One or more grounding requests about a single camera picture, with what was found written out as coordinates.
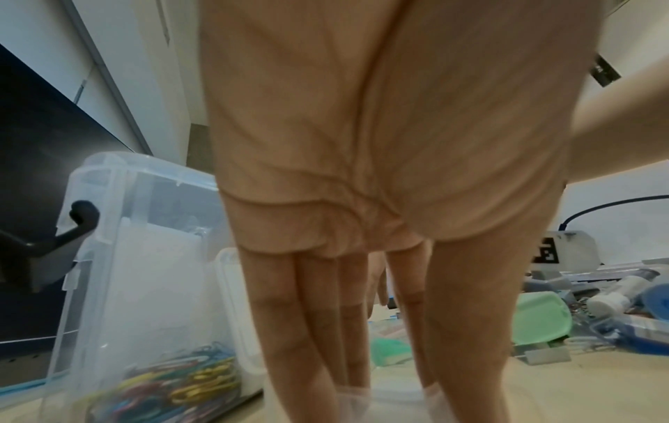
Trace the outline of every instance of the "clear plastic container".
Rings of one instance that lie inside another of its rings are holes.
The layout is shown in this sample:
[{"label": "clear plastic container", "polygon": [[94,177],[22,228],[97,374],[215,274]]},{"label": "clear plastic container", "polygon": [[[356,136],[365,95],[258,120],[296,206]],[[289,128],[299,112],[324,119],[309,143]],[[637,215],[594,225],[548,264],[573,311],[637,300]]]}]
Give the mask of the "clear plastic container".
[{"label": "clear plastic container", "polygon": [[207,422],[259,392],[250,315],[231,309],[246,301],[240,267],[216,260],[233,240],[213,176],[99,153],[70,176],[59,233],[76,200],[100,223],[63,284],[38,421]]}]

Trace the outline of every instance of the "skin crease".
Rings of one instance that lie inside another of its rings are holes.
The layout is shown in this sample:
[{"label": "skin crease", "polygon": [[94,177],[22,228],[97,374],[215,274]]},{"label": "skin crease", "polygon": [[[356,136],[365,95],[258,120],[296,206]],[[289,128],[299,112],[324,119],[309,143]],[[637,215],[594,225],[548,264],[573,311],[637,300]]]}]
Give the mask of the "skin crease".
[{"label": "skin crease", "polygon": [[201,2],[217,182],[293,423],[349,420],[338,390],[369,386],[370,252],[385,252],[424,385],[462,423],[508,420],[511,316],[567,178],[600,10]]}]

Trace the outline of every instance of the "blue object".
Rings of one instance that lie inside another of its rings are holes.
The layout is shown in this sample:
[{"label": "blue object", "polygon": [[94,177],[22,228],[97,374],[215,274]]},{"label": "blue object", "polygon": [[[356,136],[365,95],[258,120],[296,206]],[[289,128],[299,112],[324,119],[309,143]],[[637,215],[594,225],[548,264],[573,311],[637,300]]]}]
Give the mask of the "blue object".
[{"label": "blue object", "polygon": [[669,321],[669,284],[651,286],[643,291],[641,300],[654,318]]}]

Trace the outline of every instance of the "white bottle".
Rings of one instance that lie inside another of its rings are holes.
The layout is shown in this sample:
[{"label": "white bottle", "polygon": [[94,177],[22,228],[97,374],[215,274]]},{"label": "white bottle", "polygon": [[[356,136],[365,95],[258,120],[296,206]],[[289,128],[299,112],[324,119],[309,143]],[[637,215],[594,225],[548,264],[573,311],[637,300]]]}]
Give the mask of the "white bottle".
[{"label": "white bottle", "polygon": [[652,280],[659,275],[659,272],[651,269],[637,270],[590,298],[586,303],[588,312],[595,317],[623,314],[643,291],[653,285]]}]

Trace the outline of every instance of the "white plastic bin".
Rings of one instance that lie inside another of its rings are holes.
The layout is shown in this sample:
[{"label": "white plastic bin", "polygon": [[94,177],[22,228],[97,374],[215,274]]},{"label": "white plastic bin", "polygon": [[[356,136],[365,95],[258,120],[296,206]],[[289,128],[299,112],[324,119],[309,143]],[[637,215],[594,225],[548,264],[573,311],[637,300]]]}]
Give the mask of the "white plastic bin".
[{"label": "white plastic bin", "polygon": [[70,176],[59,232],[76,200],[100,223],[63,284],[48,376],[61,384],[47,382],[39,420],[206,422],[259,392],[250,314],[230,309],[247,301],[240,267],[215,265],[233,240],[213,176],[99,153]]}]

